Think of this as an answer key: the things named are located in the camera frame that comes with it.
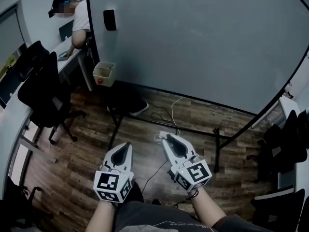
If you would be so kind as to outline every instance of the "hand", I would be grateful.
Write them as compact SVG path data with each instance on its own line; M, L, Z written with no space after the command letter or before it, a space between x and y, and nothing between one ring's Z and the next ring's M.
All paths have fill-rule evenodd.
M73 51L74 51L74 47L71 46L69 50L67 50L67 53L63 55L63 57L68 59L72 55Z

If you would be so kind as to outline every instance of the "wooden floor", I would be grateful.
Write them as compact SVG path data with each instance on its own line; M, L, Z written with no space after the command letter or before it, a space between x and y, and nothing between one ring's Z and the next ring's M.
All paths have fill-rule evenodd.
M150 118L152 112L158 112L164 119L170 120L164 109L155 108L153 104L165 106L170 111L170 106L179 97L145 90L142 94L150 103L149 110L143 116ZM57 144L50 145L47 140L50 129L44 129L37 144L58 161L53 164L32 155L25 178L25 185L29 189L34 186L43 189L43 192L36 193L34 205L54 215L54 219L44 218L42 221L47 231L85 231L98 203L92 190L94 173L102 164L114 129L109 113L102 106L101 95L79 87L71 97L73 110L82 109L88 114L86 118L77 117L67 121L78 141L72 142L63 130L58 130L54 136ZM210 133L219 127L221 134L227 136L233 135L252 119L252 116L243 113L187 98L180 100L173 108L177 125ZM160 130L175 132L125 118L114 142L114 145L127 141L133 144L132 171L141 189L166 160L160 145L154 142L154 136ZM206 190L227 214L236 213L246 220L252 219L254 208L250 200L271 189L270 183L253 183L257 166L254 161L246 160L248 154L258 153L257 140L262 138L265 130L265 127L247 130L221 150L220 171L213 175ZM184 131L181 131L181 136L192 143L196 152L213 170L215 138ZM143 194L147 202L159 198L163 205L173 205L186 197L186 192L170 179L168 169L169 164L166 163L148 182ZM180 205L180 209L194 213L189 202Z

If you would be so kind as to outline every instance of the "small trash bin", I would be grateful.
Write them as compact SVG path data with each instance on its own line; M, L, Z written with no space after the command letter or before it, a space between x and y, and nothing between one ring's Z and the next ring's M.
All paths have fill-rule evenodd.
M97 85L111 87L115 81L115 64L99 62L93 70L93 77Z

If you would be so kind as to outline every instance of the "person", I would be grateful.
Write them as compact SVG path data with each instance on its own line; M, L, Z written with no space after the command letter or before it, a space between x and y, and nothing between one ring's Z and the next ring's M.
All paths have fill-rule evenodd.
M227 216L203 187L196 193L189 195L198 220L174 207L161 206L158 200L144 203L133 182L125 202L117 208L107 201L99 202L86 232L270 232L237 215Z
M54 15L61 18L70 18L74 15L72 28L72 45L64 55L69 58L73 50L84 46L90 33L86 0L54 0L52 9L48 12L49 17ZM137 116L149 108L139 92L130 84L115 82L111 90L107 92L108 104L113 109L119 109L123 113L130 113Z

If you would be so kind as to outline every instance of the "forearm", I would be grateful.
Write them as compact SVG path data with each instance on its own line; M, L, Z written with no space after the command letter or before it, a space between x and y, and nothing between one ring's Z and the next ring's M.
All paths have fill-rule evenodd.
M112 232L115 208L106 201L100 201L86 232Z
M212 200L203 187L198 189L198 195L191 201L198 219L209 227L212 227L221 218L226 216L224 211Z

